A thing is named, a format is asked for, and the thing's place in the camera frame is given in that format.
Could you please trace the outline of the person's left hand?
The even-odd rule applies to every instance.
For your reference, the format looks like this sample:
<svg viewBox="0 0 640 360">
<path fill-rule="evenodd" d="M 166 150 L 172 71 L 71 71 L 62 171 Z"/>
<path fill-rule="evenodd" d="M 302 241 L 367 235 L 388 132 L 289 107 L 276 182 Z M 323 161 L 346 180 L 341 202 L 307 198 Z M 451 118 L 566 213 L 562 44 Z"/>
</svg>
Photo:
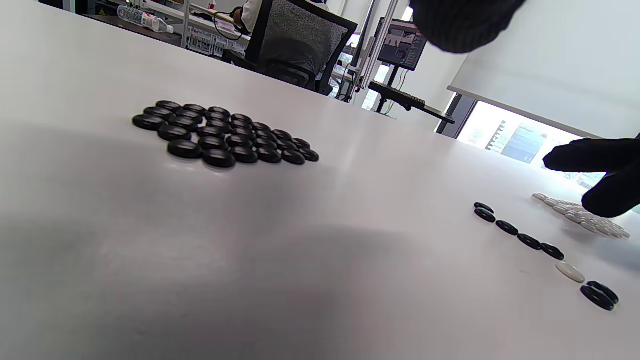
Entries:
<svg viewBox="0 0 640 360">
<path fill-rule="evenodd" d="M 524 0 L 411 0 L 413 22 L 439 50 L 469 54 L 508 29 Z"/>
</svg>

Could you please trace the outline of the person's right hand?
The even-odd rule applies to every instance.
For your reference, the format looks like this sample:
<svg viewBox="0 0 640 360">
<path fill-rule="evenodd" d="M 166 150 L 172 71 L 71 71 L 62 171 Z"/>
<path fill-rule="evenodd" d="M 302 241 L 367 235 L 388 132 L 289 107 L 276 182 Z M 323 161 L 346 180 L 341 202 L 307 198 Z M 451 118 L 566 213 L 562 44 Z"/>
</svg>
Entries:
<svg viewBox="0 0 640 360">
<path fill-rule="evenodd" d="M 603 218 L 626 214 L 640 203 L 640 139 L 583 137 L 555 146 L 542 159 L 559 173 L 604 173 L 582 196 L 582 207 Z"/>
</svg>

